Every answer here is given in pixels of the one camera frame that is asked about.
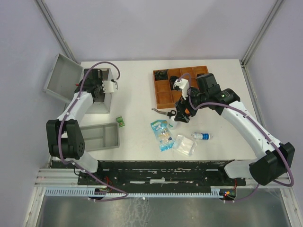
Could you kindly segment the black handled scissors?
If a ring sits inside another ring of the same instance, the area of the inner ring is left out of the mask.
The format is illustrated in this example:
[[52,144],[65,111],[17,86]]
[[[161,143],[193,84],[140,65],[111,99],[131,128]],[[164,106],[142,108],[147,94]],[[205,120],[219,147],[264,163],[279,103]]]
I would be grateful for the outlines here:
[[153,111],[159,113],[159,114],[162,114],[162,115],[165,115],[165,116],[168,116],[169,118],[171,118],[172,116],[175,116],[177,114],[177,112],[175,110],[171,110],[171,111],[160,111],[156,108],[152,108]]

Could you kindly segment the small green packet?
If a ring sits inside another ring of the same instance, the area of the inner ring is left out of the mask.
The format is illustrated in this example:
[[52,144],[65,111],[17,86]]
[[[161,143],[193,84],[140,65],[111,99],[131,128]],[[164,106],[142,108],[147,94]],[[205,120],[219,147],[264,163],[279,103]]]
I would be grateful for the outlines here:
[[125,122],[124,122],[122,116],[117,117],[116,121],[117,121],[119,127],[124,127],[125,126]]

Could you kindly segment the grey metal box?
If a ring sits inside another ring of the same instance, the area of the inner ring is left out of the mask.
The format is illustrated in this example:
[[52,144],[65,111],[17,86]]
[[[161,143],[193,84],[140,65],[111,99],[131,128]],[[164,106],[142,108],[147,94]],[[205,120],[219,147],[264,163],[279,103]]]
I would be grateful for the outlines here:
[[[88,69],[80,66],[62,54],[57,54],[46,79],[44,92],[65,102],[67,105],[79,91],[82,79]],[[82,91],[92,91],[92,82],[112,80],[110,68],[94,68],[88,74]],[[88,114],[108,114],[111,106],[111,93],[105,93],[104,102],[94,102],[87,110]]]

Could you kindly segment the blue cotton swab packet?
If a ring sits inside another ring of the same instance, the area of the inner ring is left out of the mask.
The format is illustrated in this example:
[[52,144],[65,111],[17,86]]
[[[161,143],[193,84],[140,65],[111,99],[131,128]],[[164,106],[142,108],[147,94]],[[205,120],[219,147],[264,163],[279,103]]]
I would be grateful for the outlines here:
[[159,143],[159,149],[161,152],[173,147],[175,141],[168,129],[168,122],[166,120],[156,120],[152,122],[151,128]]

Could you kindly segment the white blue bottle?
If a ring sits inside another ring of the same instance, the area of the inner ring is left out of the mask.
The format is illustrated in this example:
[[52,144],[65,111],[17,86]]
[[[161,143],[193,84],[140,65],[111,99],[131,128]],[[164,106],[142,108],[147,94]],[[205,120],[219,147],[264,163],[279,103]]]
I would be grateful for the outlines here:
[[212,134],[210,133],[200,133],[200,132],[193,132],[191,136],[195,140],[211,140],[212,139]]

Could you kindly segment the white gauze packet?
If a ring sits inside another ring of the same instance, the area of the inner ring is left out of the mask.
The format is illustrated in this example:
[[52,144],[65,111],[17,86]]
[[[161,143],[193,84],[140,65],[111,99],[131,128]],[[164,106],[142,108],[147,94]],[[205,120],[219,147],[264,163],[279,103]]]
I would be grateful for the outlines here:
[[197,147],[197,142],[195,142],[183,135],[178,135],[172,146],[172,151],[174,153],[179,153],[184,156],[190,157],[190,156],[192,156],[196,147]]

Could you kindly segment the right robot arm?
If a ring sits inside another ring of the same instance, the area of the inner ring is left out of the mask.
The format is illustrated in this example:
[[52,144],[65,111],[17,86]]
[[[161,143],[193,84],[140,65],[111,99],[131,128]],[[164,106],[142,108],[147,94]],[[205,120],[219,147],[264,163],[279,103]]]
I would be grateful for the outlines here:
[[269,133],[249,113],[240,97],[230,88],[222,90],[212,73],[198,74],[191,85],[189,73],[170,78],[170,87],[181,92],[175,103],[175,121],[188,123],[198,110],[209,108],[227,120],[242,135],[255,153],[254,160],[234,160],[217,173],[218,181],[228,185],[235,178],[253,178],[260,185],[275,182],[292,187],[294,177],[291,164],[295,149],[291,143],[283,144]]

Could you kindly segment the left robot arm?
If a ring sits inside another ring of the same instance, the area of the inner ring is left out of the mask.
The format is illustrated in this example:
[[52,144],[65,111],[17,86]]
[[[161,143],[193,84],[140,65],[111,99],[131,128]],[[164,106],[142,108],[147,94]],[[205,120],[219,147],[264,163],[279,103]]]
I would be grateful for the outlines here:
[[51,156],[59,158],[64,164],[75,165],[89,173],[88,178],[94,184],[101,184],[105,173],[98,169],[98,161],[86,151],[80,129],[80,122],[101,89],[101,77],[91,71],[89,69],[85,73],[67,109],[55,120],[46,123],[46,134]]

